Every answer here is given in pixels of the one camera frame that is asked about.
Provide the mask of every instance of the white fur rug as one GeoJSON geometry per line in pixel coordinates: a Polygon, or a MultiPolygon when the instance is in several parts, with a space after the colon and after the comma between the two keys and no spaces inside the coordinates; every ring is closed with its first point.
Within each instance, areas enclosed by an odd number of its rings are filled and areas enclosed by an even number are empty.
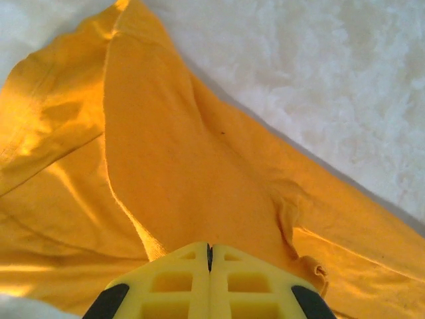
{"type": "MultiPolygon", "coordinates": [[[[0,85],[16,62],[113,2],[0,0],[0,85]]],[[[423,0],[146,3],[220,96],[382,197],[413,227],[425,224],[423,0]]],[[[38,318],[2,308],[1,318],[38,318]]]]}

